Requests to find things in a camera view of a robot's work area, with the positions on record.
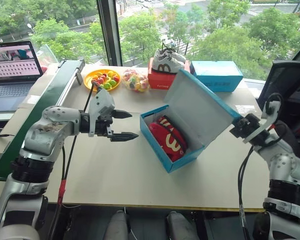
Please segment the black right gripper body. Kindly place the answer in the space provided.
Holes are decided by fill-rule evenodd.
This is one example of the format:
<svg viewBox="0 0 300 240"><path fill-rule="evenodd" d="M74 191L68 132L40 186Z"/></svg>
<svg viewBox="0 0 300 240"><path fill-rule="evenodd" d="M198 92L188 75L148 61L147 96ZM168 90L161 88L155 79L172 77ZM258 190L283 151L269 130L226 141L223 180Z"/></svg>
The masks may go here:
<svg viewBox="0 0 300 240"><path fill-rule="evenodd" d="M230 133L236 138L242 138L246 140L255 130L260 127L260 119L249 113L246 117L241 118L234 124L234 127L230 130Z"/></svg>

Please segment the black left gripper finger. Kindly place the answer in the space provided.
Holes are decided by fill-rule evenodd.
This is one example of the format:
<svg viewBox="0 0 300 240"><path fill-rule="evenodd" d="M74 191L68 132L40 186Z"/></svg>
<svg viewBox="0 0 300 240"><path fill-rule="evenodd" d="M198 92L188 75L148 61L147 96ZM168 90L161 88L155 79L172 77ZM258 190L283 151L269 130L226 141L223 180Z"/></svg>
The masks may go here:
<svg viewBox="0 0 300 240"><path fill-rule="evenodd" d="M127 142L136 139L139 135L133 132L112 133L109 138L111 142Z"/></svg>
<svg viewBox="0 0 300 240"><path fill-rule="evenodd" d="M125 119L132 117L132 115L127 111L114 109L111 112L111 117L115 119Z"/></svg>

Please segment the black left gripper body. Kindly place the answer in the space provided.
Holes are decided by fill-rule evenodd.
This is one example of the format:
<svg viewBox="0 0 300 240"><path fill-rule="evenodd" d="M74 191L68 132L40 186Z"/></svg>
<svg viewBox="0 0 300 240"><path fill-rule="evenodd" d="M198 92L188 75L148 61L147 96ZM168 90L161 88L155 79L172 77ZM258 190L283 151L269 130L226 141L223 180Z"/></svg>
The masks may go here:
<svg viewBox="0 0 300 240"><path fill-rule="evenodd" d="M113 123L112 111L109 113L91 114L91 135L99 137L114 138L114 132L111 129Z"/></svg>

